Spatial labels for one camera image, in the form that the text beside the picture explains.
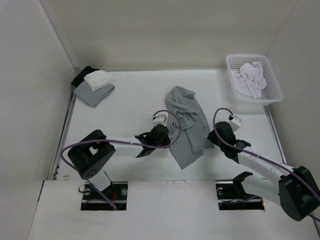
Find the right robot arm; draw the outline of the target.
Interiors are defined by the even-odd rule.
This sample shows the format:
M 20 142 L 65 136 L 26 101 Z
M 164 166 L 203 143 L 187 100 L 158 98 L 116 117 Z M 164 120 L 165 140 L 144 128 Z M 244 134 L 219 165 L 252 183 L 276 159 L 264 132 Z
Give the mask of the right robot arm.
M 215 123 L 207 138 L 228 159 L 251 170 L 234 178 L 231 190 L 236 197 L 251 194 L 268 199 L 298 222 L 319 208 L 320 189 L 306 167 L 291 167 L 254 152 L 250 143 L 236 138 L 225 121 Z

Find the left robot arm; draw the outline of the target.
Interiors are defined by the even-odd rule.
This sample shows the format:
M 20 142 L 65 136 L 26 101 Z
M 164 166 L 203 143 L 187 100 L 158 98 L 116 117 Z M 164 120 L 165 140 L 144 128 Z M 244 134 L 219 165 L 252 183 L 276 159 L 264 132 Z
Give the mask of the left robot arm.
M 94 130 L 81 142 L 73 146 L 67 153 L 75 170 L 83 180 L 95 186 L 95 193 L 100 199 L 108 199 L 112 195 L 112 182 L 103 173 L 103 167 L 112 157 L 144 158 L 155 149 L 168 146 L 171 141 L 166 126 L 158 124 L 151 131 L 130 138 L 114 138 L 107 142 L 108 137 L 100 130 Z

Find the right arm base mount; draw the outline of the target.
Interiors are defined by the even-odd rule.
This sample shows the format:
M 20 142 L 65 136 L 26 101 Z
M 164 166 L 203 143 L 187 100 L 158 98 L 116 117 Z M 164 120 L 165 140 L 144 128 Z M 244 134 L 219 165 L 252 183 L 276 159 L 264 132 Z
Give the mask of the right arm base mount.
M 243 187 L 243 181 L 253 175 L 252 172 L 242 172 L 233 179 L 215 182 L 218 209 L 220 211 L 265 210 L 261 197 L 248 194 Z

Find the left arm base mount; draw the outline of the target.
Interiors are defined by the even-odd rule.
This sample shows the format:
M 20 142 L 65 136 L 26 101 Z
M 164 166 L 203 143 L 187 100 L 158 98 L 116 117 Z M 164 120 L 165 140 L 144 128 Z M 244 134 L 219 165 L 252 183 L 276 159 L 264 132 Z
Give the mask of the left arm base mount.
M 113 182 L 102 191 L 115 207 L 106 202 L 88 182 L 78 188 L 82 194 L 81 211 L 126 211 L 128 199 L 128 182 Z

